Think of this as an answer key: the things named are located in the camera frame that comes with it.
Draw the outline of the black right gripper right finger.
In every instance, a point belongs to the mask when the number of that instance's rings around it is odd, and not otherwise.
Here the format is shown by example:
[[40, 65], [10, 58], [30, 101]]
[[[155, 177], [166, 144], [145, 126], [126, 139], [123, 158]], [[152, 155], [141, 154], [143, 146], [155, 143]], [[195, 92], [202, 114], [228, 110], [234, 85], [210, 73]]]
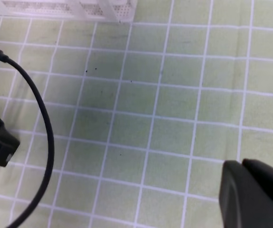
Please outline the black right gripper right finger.
[[273, 228], [273, 167], [253, 159], [225, 161], [219, 205], [225, 228]]

